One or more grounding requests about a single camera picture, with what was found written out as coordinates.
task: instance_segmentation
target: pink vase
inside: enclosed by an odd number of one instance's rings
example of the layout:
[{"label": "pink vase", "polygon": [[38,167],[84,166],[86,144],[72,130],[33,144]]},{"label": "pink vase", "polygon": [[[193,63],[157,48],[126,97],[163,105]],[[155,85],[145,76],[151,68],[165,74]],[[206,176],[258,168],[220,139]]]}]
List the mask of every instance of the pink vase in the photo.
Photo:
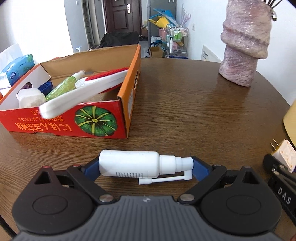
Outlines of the pink vase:
[{"label": "pink vase", "polygon": [[250,86],[259,58],[267,58],[271,8],[261,0],[229,0],[221,40],[226,43],[219,73],[231,82]]}]

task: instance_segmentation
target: pumpkin illustration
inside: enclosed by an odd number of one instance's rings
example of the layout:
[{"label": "pumpkin illustration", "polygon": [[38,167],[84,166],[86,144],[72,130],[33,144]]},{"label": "pumpkin illustration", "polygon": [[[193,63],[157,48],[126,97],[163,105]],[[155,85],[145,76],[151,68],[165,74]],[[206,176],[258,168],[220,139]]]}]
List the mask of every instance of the pumpkin illustration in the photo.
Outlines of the pumpkin illustration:
[{"label": "pumpkin illustration", "polygon": [[75,123],[81,130],[97,137],[111,136],[117,129],[115,116],[96,106],[85,106],[75,113]]}]

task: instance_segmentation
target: plug prong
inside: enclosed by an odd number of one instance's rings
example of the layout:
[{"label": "plug prong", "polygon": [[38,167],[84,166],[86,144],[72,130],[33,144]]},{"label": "plug prong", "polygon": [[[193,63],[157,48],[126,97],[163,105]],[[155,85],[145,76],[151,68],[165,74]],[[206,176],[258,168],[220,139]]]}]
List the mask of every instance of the plug prong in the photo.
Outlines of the plug prong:
[{"label": "plug prong", "polygon": [[[277,142],[276,142],[276,140],[275,139],[273,139],[274,140],[274,142],[277,144]],[[278,145],[278,144],[277,144]],[[278,145],[279,146],[279,145]]]},{"label": "plug prong", "polygon": [[273,144],[270,142],[270,144],[272,145],[272,147],[274,148],[274,150],[276,150],[276,148],[273,146]]}]

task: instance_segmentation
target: small cardboard box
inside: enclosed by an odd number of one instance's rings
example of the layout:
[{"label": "small cardboard box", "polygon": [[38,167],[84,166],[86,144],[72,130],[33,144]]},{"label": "small cardboard box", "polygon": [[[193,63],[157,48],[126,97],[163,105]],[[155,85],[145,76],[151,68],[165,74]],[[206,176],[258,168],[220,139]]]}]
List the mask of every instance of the small cardboard box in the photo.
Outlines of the small cardboard box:
[{"label": "small cardboard box", "polygon": [[150,47],[150,54],[152,58],[162,58],[163,50],[160,47]]},{"label": "small cardboard box", "polygon": [[[140,57],[140,45],[127,45],[75,53],[38,64],[15,83],[0,100],[0,122],[8,131],[127,138],[140,74]],[[121,87],[98,94],[56,118],[43,119],[38,107],[18,108],[17,93],[28,82],[33,88],[38,88],[50,79],[53,85],[57,86],[66,77],[81,69],[93,72],[91,75],[94,75],[126,67],[129,70]]]}]

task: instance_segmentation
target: round table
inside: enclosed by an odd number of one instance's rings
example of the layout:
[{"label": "round table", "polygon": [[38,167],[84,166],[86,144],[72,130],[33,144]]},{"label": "round table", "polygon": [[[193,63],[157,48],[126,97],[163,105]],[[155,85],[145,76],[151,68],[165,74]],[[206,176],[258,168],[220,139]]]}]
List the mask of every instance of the round table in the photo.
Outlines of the round table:
[{"label": "round table", "polygon": [[[12,204],[43,165],[66,169],[85,164],[103,149],[149,150],[163,155],[198,156],[228,169],[252,166],[263,179],[270,142],[286,138],[282,119],[289,105],[259,73],[251,87],[218,73],[219,64],[178,59],[142,59],[128,139],[60,137],[8,132],[0,126],[0,214],[17,230]],[[138,185],[137,179],[99,177],[102,188],[120,195],[173,195],[197,183],[176,181]],[[296,228],[283,211],[276,233],[284,240]],[[9,240],[0,229],[0,240]]]}]

